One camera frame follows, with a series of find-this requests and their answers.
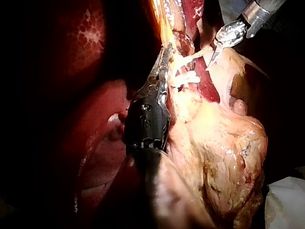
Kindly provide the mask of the right arm instrument jaw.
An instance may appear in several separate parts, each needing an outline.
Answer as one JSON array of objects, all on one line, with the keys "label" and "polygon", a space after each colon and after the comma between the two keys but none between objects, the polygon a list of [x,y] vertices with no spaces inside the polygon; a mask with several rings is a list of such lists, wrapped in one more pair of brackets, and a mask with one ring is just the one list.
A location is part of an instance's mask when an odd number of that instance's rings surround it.
[{"label": "right arm instrument jaw", "polygon": [[217,45],[215,47],[214,53],[213,53],[210,63],[209,63],[209,69],[215,64],[215,62],[217,61],[217,59],[219,58],[219,56],[223,50],[224,50],[224,47],[221,45]]}]

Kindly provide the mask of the right arm instrument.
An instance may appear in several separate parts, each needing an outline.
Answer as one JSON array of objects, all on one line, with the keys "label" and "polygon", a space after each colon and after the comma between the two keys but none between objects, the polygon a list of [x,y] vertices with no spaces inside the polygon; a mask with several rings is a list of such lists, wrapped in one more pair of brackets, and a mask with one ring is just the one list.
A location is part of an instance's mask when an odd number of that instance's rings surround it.
[{"label": "right arm instrument", "polygon": [[233,47],[240,43],[246,34],[247,25],[239,20],[224,25],[215,37],[215,45],[220,48]]}]

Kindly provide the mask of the left arm instrument jaw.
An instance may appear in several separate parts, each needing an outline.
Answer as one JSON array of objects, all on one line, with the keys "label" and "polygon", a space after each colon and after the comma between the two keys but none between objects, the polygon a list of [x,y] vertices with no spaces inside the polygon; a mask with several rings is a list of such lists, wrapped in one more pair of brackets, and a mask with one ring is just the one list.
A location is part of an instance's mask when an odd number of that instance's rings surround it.
[{"label": "left arm instrument jaw", "polygon": [[165,78],[165,57],[166,57],[166,48],[162,47],[160,53],[157,57],[155,64],[152,67],[152,70],[149,74],[148,79],[164,79]]},{"label": "left arm instrument jaw", "polygon": [[169,62],[172,54],[172,44],[169,42],[167,46],[164,48],[163,57],[162,57],[162,76],[164,78],[164,82],[168,81],[168,71],[169,71]]}]

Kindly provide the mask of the left arm instrument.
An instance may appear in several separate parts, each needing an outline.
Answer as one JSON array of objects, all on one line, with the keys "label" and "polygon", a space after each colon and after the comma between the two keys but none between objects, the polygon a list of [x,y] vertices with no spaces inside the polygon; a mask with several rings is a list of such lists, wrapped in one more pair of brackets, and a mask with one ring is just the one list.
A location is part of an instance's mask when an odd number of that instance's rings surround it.
[{"label": "left arm instrument", "polygon": [[156,148],[166,152],[170,123],[166,99],[164,79],[149,76],[128,108],[123,135],[127,154],[143,148]]}]

